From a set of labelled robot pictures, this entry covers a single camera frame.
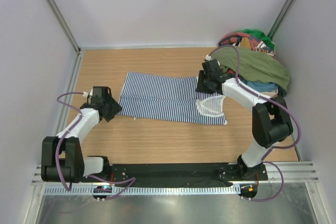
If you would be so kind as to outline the blue white striped tank top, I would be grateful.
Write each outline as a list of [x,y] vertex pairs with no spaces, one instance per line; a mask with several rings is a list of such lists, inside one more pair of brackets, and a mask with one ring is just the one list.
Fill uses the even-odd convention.
[[204,125],[226,125],[224,95],[196,91],[198,77],[128,72],[119,115]]

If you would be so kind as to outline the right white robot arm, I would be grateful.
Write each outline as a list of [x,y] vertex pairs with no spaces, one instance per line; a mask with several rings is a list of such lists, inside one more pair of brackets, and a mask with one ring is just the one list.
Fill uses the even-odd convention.
[[293,133],[287,104],[281,97],[267,97],[243,84],[233,74],[224,74],[216,59],[202,63],[196,91],[218,93],[234,99],[252,114],[253,141],[237,159],[238,177],[255,175],[272,148]]

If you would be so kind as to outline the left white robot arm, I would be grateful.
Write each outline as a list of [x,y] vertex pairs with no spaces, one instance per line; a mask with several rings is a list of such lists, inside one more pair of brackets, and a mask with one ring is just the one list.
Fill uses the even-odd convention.
[[93,175],[106,182],[111,168],[106,156],[84,158],[81,143],[88,133],[102,120],[111,121],[122,107],[112,97],[109,87],[94,86],[89,93],[82,92],[86,102],[76,108],[60,98],[57,101],[75,109],[78,114],[73,121],[55,136],[47,136],[41,149],[41,178],[45,182],[79,183],[82,178]]

